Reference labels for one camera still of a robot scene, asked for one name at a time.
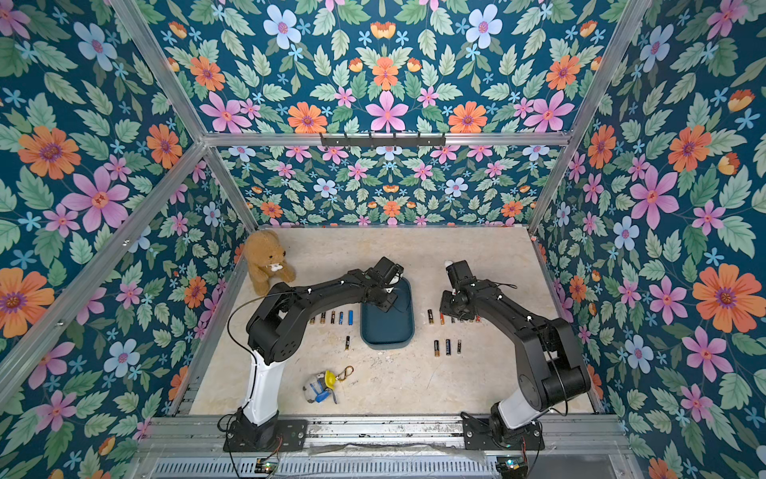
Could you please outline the teal plastic storage box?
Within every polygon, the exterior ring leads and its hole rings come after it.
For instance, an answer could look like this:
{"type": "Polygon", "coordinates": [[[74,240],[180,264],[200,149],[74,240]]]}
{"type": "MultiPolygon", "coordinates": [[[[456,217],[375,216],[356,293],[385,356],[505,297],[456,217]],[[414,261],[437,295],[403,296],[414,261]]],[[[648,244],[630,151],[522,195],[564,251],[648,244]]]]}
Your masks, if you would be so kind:
{"type": "Polygon", "coordinates": [[[409,345],[414,331],[414,313],[411,285],[401,279],[393,293],[397,299],[391,309],[383,313],[376,305],[363,303],[360,307],[360,334],[372,349],[399,349],[409,345]]]}

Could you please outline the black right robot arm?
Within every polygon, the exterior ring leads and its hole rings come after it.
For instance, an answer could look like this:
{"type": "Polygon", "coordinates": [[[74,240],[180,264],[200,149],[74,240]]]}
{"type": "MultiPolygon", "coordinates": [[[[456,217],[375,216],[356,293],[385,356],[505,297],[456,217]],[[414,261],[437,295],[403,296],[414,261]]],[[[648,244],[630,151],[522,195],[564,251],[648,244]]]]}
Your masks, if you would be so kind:
{"type": "Polygon", "coordinates": [[[457,321],[482,317],[512,341],[518,389],[491,412],[502,429],[521,429],[590,391],[590,373],[571,325],[525,309],[498,283],[470,281],[447,289],[439,309],[457,321]]]}

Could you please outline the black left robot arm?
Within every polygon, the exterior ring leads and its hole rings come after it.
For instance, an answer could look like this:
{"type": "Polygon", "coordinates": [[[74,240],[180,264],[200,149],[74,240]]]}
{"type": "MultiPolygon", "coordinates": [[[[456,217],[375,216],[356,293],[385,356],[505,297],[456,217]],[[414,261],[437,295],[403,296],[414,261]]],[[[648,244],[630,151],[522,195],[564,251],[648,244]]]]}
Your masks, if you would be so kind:
{"type": "Polygon", "coordinates": [[[247,323],[247,348],[251,368],[243,415],[255,427],[278,415],[278,391],[286,362],[298,351],[309,319],[343,305],[370,303],[389,311],[396,301],[394,285],[403,267],[383,261],[366,271],[351,269],[338,279],[308,287],[275,285],[247,323]]]}

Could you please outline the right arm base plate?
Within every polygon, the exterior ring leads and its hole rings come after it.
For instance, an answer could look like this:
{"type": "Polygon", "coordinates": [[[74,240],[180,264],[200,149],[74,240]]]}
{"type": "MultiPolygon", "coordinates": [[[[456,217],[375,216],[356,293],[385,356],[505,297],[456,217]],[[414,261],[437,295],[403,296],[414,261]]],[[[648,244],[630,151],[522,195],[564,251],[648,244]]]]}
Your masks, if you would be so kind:
{"type": "Polygon", "coordinates": [[[542,450],[545,448],[542,424],[533,420],[519,428],[504,425],[499,415],[477,417],[462,412],[464,445],[467,450],[542,450]]]}

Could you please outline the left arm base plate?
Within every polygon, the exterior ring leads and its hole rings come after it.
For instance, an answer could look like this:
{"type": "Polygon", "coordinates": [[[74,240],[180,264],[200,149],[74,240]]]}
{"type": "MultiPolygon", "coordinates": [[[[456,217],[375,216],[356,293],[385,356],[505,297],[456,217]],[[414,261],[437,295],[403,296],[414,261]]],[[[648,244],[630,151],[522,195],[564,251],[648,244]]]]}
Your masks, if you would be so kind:
{"type": "Polygon", "coordinates": [[[308,422],[297,419],[273,418],[261,426],[238,418],[227,427],[225,452],[301,451],[307,439],[308,422]]]}

